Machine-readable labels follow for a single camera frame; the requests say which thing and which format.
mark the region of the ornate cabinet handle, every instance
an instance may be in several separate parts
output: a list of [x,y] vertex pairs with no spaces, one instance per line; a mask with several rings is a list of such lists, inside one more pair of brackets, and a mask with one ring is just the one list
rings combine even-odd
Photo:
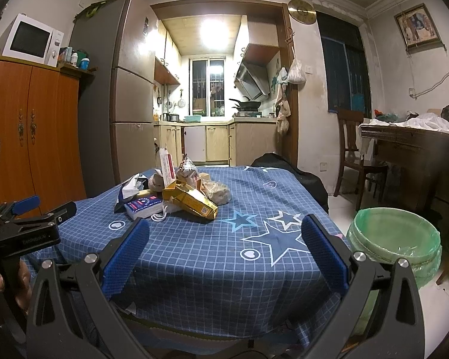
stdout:
[[23,125],[23,113],[22,108],[18,113],[18,139],[20,141],[20,146],[23,147],[23,133],[25,131],[25,127]]
[[31,110],[31,124],[30,124],[31,144],[35,144],[36,130],[37,130],[37,125],[35,124],[35,109],[32,109]]

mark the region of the elephant picture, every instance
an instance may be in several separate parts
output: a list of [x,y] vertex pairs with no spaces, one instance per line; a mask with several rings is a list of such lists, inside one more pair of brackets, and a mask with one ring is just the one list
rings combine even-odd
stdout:
[[399,13],[395,19],[408,52],[421,51],[424,45],[442,46],[436,26],[424,4]]

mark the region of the refrigerator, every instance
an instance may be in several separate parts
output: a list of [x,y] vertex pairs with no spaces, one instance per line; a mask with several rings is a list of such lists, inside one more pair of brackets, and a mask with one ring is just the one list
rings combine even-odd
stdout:
[[108,0],[75,22],[70,46],[89,54],[81,83],[78,142],[87,197],[154,166],[154,48],[157,17],[145,0]]

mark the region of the green trash bag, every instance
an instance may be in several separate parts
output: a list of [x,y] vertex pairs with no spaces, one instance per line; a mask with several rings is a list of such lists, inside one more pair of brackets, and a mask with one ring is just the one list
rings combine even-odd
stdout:
[[[380,263],[394,264],[406,258],[419,288],[436,275],[441,264],[441,236],[437,229],[417,214],[394,208],[370,208],[358,212],[347,239],[352,251],[362,251]],[[372,291],[354,330],[362,334],[377,298]]]

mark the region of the screw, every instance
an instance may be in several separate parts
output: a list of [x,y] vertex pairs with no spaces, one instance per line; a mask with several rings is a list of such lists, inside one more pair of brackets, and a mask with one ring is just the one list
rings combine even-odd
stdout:
[[88,254],[87,256],[85,256],[85,263],[95,263],[97,259],[97,254]]
[[401,267],[404,267],[404,268],[409,267],[409,262],[407,261],[407,259],[401,258],[400,260],[398,260],[398,263]]
[[42,262],[43,268],[50,268],[51,265],[53,265],[53,261],[51,261],[51,259],[47,259]]
[[353,256],[358,262],[364,262],[366,260],[366,254],[361,251],[356,251]]

